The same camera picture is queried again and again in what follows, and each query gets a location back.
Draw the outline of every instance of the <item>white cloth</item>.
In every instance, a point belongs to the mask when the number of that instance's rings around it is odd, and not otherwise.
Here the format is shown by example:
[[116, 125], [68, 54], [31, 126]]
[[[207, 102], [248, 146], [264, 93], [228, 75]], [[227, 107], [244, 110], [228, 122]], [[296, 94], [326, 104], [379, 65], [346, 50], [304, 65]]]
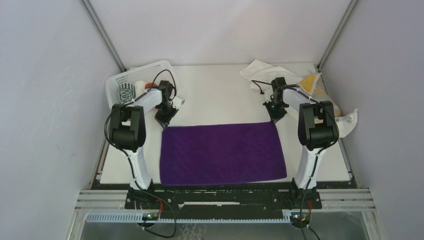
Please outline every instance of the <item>white cloth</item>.
[[[261, 82], [271, 83], [272, 80], [279, 77], [284, 77], [287, 84], [297, 84], [303, 80], [302, 77], [294, 74], [293, 72], [285, 69], [282, 66], [273, 66], [261, 60], [254, 60], [245, 69], [240, 70], [240, 75], [250, 80], [257, 80]], [[269, 87], [261, 86], [262, 89], [268, 89]], [[256, 84], [250, 82], [251, 89], [259, 89]]]

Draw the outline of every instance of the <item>plastic basket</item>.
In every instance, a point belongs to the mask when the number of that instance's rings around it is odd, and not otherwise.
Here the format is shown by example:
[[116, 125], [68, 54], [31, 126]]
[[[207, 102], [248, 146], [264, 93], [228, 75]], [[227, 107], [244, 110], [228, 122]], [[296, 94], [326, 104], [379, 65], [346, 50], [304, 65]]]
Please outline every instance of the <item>plastic basket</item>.
[[[171, 66], [171, 64], [168, 61], [158, 61], [158, 62], [154, 62], [145, 66], [141, 66], [141, 67], [137, 67], [135, 69], [120, 73], [118, 75], [115, 76], [111, 76], [106, 80], [106, 96], [107, 96], [107, 102], [109, 104], [109, 108], [112, 109], [112, 106], [114, 104], [118, 104], [120, 103], [119, 101], [119, 90], [118, 90], [118, 86], [121, 83], [132, 83], [135, 84], [138, 81], [144, 81], [146, 83], [151, 83], [153, 81], [153, 79], [156, 77], [156, 75], [162, 71], [168, 69], [174, 79], [175, 82], [177, 83], [178, 80], [175, 76], [174, 70]], [[162, 80], [166, 80], [166, 81], [170, 81], [172, 84], [172, 77], [169, 73], [164, 72], [161, 73], [155, 83], [159, 84], [160, 81]]]

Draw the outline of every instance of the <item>purple cloth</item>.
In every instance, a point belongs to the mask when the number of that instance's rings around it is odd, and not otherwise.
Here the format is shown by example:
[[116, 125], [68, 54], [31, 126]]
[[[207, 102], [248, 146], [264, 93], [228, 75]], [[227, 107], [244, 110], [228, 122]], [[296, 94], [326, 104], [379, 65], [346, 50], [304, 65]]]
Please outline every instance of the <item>purple cloth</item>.
[[160, 182], [222, 185], [287, 177], [277, 128], [271, 122], [170, 126], [162, 132]]

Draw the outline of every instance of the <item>vertical metal pole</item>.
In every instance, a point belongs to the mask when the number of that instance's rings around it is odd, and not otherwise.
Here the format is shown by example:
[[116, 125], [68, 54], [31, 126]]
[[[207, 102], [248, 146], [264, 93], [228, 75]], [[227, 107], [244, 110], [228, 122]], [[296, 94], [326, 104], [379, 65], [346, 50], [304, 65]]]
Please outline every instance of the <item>vertical metal pole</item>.
[[327, 59], [329, 58], [331, 52], [333, 51], [337, 41], [339, 40], [339, 37], [346, 27], [346, 23], [352, 16], [352, 12], [354, 11], [355, 7], [357, 6], [359, 0], [351, 0], [349, 5], [346, 8], [346, 11], [344, 12], [343, 17], [341, 18], [340, 23], [338, 24], [330, 43], [328, 44], [327, 48], [325, 49], [324, 55], [322, 55], [321, 60], [319, 61], [317, 68], [318, 72], [321, 72], [325, 63], [327, 62]]
[[96, 28], [98, 34], [100, 35], [101, 39], [104, 42], [104, 45], [106, 46], [107, 50], [112, 55], [113, 60], [115, 61], [118, 68], [121, 70], [121, 72], [125, 72], [124, 64], [122, 63], [117, 50], [115, 49], [114, 45], [112, 44], [111, 39], [109, 38], [108, 34], [106, 33], [105, 28], [103, 27], [102, 22], [99, 19], [99, 16], [97, 15], [96, 11], [94, 10], [94, 7], [90, 0], [80, 0], [82, 6], [84, 7], [85, 11], [87, 12], [88, 16], [90, 17], [92, 23], [94, 24], [94, 27]]

